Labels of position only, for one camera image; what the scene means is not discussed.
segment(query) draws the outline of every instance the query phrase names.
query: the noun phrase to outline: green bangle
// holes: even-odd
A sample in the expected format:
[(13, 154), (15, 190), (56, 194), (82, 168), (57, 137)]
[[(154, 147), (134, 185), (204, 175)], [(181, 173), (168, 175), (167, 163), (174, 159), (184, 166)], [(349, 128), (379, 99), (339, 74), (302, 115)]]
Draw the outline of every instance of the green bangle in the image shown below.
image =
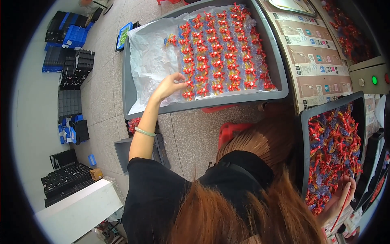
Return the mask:
[(155, 136), (156, 136), (155, 133), (150, 133), (150, 132), (146, 132), (146, 131), (144, 131), (144, 130), (141, 130), (141, 129), (138, 128), (138, 126), (136, 126), (134, 129), (135, 129), (136, 131), (138, 131), (138, 132), (141, 132), (142, 134), (145, 134), (145, 135), (148, 135), (148, 136), (151, 136), (151, 137), (155, 137)]

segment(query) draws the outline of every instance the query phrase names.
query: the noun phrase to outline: red plastic stool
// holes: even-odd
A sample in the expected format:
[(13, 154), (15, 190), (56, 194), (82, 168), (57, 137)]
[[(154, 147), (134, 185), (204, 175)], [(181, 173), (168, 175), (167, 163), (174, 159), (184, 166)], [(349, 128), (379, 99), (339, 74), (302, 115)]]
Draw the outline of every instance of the red plastic stool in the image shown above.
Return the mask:
[(238, 106), (238, 105), (225, 105), (225, 106), (218, 106), (218, 107), (211, 107), (211, 108), (202, 108), (201, 110), (207, 114), (210, 114), (210, 113), (214, 113), (216, 111), (220, 111), (223, 109), (228, 109), (228, 108), (231, 108), (234, 106)]
[(177, 3), (180, 2), (181, 0), (157, 0), (158, 5), (161, 5), (161, 2), (162, 2), (162, 1), (170, 1), (170, 2), (173, 3), (173, 4), (177, 4)]
[(252, 123), (233, 124), (230, 122), (221, 125), (220, 134), (218, 138), (218, 150), (224, 143), (233, 139), (233, 137), (236, 136), (235, 134), (237, 134), (237, 132), (241, 132), (245, 129), (248, 129), (252, 125)]

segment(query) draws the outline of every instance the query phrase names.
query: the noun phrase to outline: black shirt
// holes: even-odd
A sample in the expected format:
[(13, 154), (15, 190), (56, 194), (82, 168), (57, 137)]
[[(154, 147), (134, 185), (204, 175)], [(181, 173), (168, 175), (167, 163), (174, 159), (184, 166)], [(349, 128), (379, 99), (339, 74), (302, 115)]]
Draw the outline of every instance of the black shirt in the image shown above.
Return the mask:
[[(260, 190), (273, 179), (272, 170), (255, 154), (245, 151), (230, 152), (221, 161), (244, 168), (255, 179), (217, 164), (199, 181), (203, 186), (218, 189), (246, 220), (247, 193), (260, 198)], [(151, 159), (131, 159), (128, 171), (129, 192), (122, 216), (128, 242), (160, 243), (172, 227), (191, 182)]]

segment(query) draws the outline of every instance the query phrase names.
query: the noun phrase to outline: cardboard box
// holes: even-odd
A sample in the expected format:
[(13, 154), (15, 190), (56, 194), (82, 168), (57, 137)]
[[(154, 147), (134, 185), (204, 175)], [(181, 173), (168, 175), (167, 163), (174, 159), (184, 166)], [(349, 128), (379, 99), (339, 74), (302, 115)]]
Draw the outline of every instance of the cardboard box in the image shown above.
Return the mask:
[(92, 179), (95, 181), (98, 181), (101, 178), (103, 178), (103, 173), (101, 172), (100, 169), (92, 169), (89, 171), (89, 173), (91, 174)]

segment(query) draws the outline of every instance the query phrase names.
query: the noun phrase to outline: green button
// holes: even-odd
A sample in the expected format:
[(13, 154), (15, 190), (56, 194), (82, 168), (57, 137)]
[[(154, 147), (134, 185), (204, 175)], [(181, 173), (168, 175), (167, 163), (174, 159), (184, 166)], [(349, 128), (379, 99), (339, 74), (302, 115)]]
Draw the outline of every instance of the green button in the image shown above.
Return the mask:
[(378, 79), (376, 78), (376, 76), (373, 76), (373, 77), (372, 77), (372, 83), (373, 83), (374, 85), (376, 85), (376, 83), (378, 83)]

